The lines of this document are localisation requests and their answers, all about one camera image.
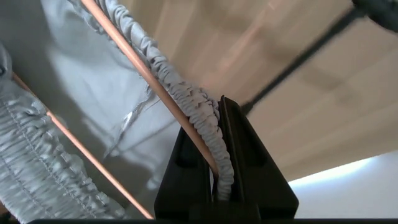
beige wall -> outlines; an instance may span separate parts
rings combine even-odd
[[[124,0],[181,75],[215,97],[250,99],[346,0]],[[249,119],[289,180],[398,148],[398,38],[358,21]]]

garment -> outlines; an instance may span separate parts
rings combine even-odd
[[[0,40],[13,57],[14,71],[101,159],[112,145],[122,118],[145,97],[147,84],[105,35],[87,29],[88,21],[75,10],[62,0],[5,0],[0,7]],[[153,96],[125,133],[128,138],[104,162],[152,212],[179,128],[158,97]],[[77,149],[65,149],[80,155],[100,191],[121,205],[128,204]],[[221,157],[230,164],[229,155]],[[226,180],[233,181],[233,172],[228,175]],[[127,210],[133,218],[141,217],[134,208]]]

bright light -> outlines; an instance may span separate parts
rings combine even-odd
[[[289,182],[289,184],[291,187],[297,187],[299,185],[307,185],[307,184],[313,184],[315,182],[335,179],[359,170],[360,168],[368,164],[371,160],[372,158],[363,159],[360,161],[352,162],[332,169],[324,170],[319,173],[302,177],[297,180],[292,180]]]

black pole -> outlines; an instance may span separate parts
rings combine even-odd
[[[263,90],[261,90],[250,102],[244,104],[241,109],[245,115],[248,115],[253,109],[254,105],[270,93],[276,86],[282,83],[294,70],[303,65],[310,59],[319,49],[327,44],[332,38],[347,28],[357,18],[365,16],[365,13],[357,9],[351,8],[345,13],[337,22],[335,22],[330,29],[323,34],[314,44],[312,44],[306,51],[300,54],[282,73],[276,76]]]

drawstring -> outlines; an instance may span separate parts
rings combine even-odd
[[[149,102],[149,100],[152,97],[152,90],[149,88],[149,85],[147,84],[146,86],[146,95],[144,99],[142,99],[132,110],[130,113],[125,115],[123,118],[123,121],[121,123],[121,126],[119,128],[119,131],[113,141],[113,144],[111,147],[107,148],[107,150],[104,153],[104,156],[102,158],[102,161],[104,162],[105,159],[109,154],[111,154],[118,146],[120,141],[122,140],[124,133],[128,128],[131,127],[131,124],[135,122],[135,120],[138,118],[139,114],[141,113],[142,109],[145,107],[145,105]]]

